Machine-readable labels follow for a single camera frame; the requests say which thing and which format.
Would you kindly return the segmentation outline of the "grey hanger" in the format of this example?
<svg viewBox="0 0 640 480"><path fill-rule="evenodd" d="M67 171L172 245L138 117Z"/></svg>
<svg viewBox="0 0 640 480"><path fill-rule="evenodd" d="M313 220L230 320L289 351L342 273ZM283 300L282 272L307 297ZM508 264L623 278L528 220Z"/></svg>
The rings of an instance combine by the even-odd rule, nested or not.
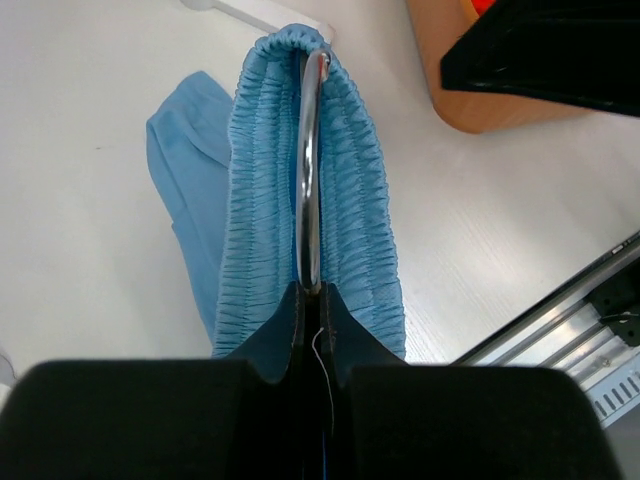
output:
<svg viewBox="0 0 640 480"><path fill-rule="evenodd" d="M296 263L298 281L309 295L321 289L319 123L321 94L331 57L324 48L301 56L296 153Z"/></svg>

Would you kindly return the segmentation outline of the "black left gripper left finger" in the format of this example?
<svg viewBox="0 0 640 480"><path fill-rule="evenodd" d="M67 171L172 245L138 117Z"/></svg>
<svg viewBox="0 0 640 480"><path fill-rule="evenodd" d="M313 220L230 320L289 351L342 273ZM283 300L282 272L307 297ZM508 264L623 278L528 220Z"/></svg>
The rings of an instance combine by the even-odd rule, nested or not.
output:
<svg viewBox="0 0 640 480"><path fill-rule="evenodd" d="M298 479L304 295L217 360L51 361L1 414L5 479Z"/></svg>

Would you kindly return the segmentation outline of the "light blue shorts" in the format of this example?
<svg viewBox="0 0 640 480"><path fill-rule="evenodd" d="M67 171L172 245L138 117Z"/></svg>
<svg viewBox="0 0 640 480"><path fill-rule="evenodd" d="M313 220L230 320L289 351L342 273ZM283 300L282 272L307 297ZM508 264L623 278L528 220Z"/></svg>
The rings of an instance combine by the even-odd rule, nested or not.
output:
<svg viewBox="0 0 640 480"><path fill-rule="evenodd" d="M250 337L295 278L299 60L324 44L308 26L286 26L249 50L234 94L196 72L147 121L148 169L216 357ZM321 277L336 285L356 320L404 357L384 157L337 59L322 86L319 140Z"/></svg>

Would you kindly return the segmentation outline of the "orange plastic basket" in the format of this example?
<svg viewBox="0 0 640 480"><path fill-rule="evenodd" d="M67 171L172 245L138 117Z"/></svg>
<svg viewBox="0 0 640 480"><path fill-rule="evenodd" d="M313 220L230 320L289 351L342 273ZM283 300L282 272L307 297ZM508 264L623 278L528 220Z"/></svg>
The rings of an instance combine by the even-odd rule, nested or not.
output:
<svg viewBox="0 0 640 480"><path fill-rule="evenodd" d="M480 134L588 113L584 108L544 100L444 89L440 73L443 56L493 3L408 0L406 4L433 108L448 125Z"/></svg>

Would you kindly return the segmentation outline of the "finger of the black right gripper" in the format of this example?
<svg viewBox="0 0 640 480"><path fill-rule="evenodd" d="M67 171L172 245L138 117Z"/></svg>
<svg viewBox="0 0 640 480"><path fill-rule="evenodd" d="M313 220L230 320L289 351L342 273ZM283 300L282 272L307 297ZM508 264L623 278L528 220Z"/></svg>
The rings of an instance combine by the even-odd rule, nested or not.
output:
<svg viewBox="0 0 640 480"><path fill-rule="evenodd" d="M440 72L446 90L636 117L639 4L497 1L448 50Z"/></svg>

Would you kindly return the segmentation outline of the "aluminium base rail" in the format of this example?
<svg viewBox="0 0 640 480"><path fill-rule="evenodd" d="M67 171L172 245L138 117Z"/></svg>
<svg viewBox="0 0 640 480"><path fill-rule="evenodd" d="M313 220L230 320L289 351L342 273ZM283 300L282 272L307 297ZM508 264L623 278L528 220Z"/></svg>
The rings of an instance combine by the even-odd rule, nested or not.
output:
<svg viewBox="0 0 640 480"><path fill-rule="evenodd" d="M604 427L639 404L639 237L630 238L457 359L561 370Z"/></svg>

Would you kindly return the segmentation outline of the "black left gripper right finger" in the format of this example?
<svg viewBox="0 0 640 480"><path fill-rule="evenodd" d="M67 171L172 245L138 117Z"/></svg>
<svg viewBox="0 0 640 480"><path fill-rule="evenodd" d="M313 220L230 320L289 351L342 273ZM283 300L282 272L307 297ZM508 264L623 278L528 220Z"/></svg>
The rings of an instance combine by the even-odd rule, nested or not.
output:
<svg viewBox="0 0 640 480"><path fill-rule="evenodd" d="M547 368L417 366L319 300L330 479L618 479L586 395Z"/></svg>

